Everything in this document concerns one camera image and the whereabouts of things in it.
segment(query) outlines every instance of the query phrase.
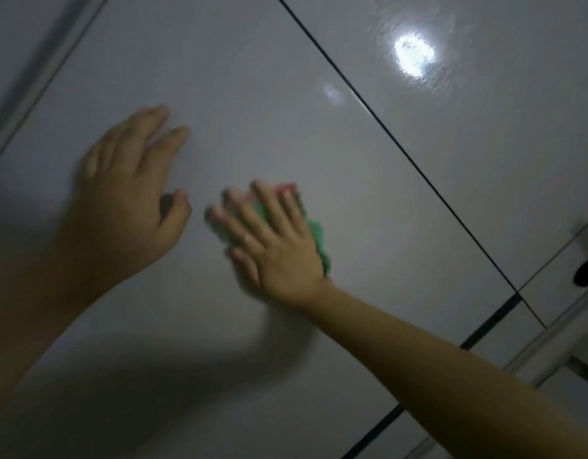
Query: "black knob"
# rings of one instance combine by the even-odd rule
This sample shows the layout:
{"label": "black knob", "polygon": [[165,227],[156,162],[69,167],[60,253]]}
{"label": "black knob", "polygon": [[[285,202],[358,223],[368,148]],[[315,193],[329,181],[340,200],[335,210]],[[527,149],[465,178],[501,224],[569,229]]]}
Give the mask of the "black knob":
{"label": "black knob", "polygon": [[588,286],[588,261],[578,268],[573,278],[574,285]]}

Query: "hand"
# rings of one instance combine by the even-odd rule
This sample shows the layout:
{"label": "hand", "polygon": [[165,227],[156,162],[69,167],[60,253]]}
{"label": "hand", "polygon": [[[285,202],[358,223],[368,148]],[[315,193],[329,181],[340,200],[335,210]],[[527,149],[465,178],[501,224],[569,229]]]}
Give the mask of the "hand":
{"label": "hand", "polygon": [[98,295],[175,246],[192,212],[179,189],[161,221],[171,161],[189,133],[179,127],[147,147],[168,114],[165,106],[141,109],[110,129],[82,161],[79,191],[59,228],[55,255]]}
{"label": "hand", "polygon": [[233,203],[239,218],[218,206],[212,208],[211,214],[237,240],[232,258],[250,282],[275,301],[304,307],[328,283],[313,235],[291,193],[284,192],[279,202],[266,184],[256,182],[253,186],[272,227],[232,189],[227,193],[227,202]]}

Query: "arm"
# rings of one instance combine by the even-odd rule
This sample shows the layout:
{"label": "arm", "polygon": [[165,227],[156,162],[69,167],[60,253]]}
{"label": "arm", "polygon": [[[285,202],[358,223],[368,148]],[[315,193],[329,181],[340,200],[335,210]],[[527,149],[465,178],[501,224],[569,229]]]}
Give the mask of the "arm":
{"label": "arm", "polygon": [[234,191],[229,196],[240,220],[213,209],[240,243],[233,259],[256,287],[304,313],[371,370],[451,454],[588,458],[588,435],[540,393],[323,279],[313,238],[291,196],[277,200],[262,183],[255,189],[272,226]]}
{"label": "arm", "polygon": [[92,146],[52,247],[0,278],[0,401],[85,309],[181,236],[191,213],[184,192],[163,220],[159,203],[188,130],[147,147],[167,116],[163,106],[142,109]]}

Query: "green sponge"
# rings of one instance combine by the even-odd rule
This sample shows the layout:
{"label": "green sponge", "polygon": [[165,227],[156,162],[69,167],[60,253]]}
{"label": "green sponge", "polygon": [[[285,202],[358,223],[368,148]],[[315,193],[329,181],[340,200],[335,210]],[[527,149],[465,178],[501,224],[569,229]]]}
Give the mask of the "green sponge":
{"label": "green sponge", "polygon": [[[298,188],[296,184],[281,184],[277,185],[274,188],[275,193],[277,195],[281,195],[283,192],[291,192],[294,194],[294,197],[297,201],[298,207],[301,209],[305,219],[307,221],[307,225],[309,226],[309,230],[313,235],[313,239],[315,240],[315,247],[317,249],[317,254],[320,256],[321,263],[324,267],[324,276],[328,277],[330,273],[330,258],[324,251],[324,229],[321,227],[321,224],[318,221],[307,219],[307,212],[305,211],[305,207],[303,206],[303,202],[300,197],[300,193],[298,192]],[[248,200],[252,202],[252,206],[254,207],[255,211],[262,217],[265,221],[269,221],[267,209],[265,206],[258,200],[255,195],[248,194],[246,197]],[[229,246],[233,246],[236,241],[233,239],[230,234],[224,229],[224,227],[217,222],[212,222],[212,230],[215,234]]]}

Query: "cleaning sponge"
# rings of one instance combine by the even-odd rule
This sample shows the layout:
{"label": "cleaning sponge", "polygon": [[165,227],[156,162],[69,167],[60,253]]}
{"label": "cleaning sponge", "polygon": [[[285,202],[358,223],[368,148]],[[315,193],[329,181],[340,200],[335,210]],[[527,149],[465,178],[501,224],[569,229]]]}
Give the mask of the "cleaning sponge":
{"label": "cleaning sponge", "polygon": [[[307,212],[305,211],[305,207],[303,206],[303,202],[301,200],[300,193],[298,192],[298,187],[296,184],[280,184],[274,187],[274,191],[279,197],[283,192],[291,192],[296,199],[298,207],[305,216],[305,220],[307,221],[307,225],[309,226],[309,230],[313,235],[313,239],[315,240],[315,247],[317,249],[317,254],[320,256],[321,263],[324,267],[324,276],[328,277],[330,273],[330,258],[324,251],[324,229],[321,227],[321,224],[318,221],[310,220],[307,218]],[[267,209],[262,204],[260,200],[256,197],[254,193],[248,193],[244,197],[245,200],[251,201],[252,206],[254,207],[255,211],[262,217],[264,220],[269,222]],[[224,229],[224,227],[217,223],[212,222],[212,230],[216,233],[216,235],[229,246],[233,246],[236,241],[229,235],[229,233]]]}

